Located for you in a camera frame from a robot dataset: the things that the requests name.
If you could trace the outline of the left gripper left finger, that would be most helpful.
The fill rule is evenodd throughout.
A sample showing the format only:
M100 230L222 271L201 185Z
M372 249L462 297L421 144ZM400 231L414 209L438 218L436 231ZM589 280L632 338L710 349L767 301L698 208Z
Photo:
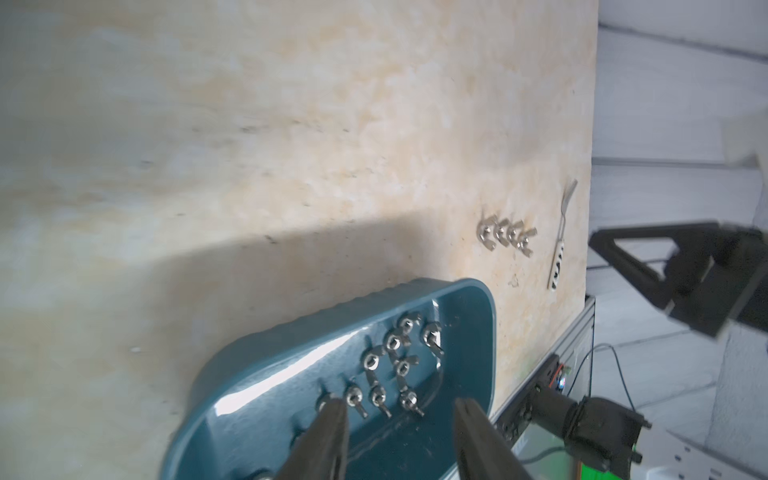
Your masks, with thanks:
M275 478L344 479L349 438L348 405L338 398L326 401Z

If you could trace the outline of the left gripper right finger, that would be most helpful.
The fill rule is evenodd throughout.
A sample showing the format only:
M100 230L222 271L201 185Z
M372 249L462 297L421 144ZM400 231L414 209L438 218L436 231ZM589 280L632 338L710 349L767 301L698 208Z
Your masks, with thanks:
M453 444L461 479L531 478L474 399L454 402Z

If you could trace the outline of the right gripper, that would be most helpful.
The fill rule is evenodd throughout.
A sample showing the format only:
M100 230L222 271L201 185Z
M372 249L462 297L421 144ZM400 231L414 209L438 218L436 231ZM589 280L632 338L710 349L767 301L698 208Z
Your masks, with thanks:
M653 306L700 333L767 331L767 234L717 222L605 228L589 247Z

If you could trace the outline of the teal plastic storage box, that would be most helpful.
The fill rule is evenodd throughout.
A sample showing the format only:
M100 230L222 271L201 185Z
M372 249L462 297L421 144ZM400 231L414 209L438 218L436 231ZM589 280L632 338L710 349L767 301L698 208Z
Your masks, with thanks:
M401 407L394 363L386 355L376 374L392 413L387 419L369 400L361 357L383 345L386 333L411 312L423 320L409 335L411 345L398 355L420 359L406 381L425 416ZM442 326L443 359L422 342L427 322ZM320 403L339 398L348 405L349 478L424 479L422 430L430 425L449 339L469 327L490 331L496 363L496 312L487 286L475 279L422 278L244 336L198 374L159 475L252 479L276 474L315 420Z

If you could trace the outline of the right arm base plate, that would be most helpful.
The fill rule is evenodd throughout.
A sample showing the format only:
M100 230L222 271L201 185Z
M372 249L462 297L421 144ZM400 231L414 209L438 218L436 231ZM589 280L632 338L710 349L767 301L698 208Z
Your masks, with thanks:
M502 409L494 425L508 446L512 447L531 424L564 438L576 402L555 387L562 367L560 357L550 354Z

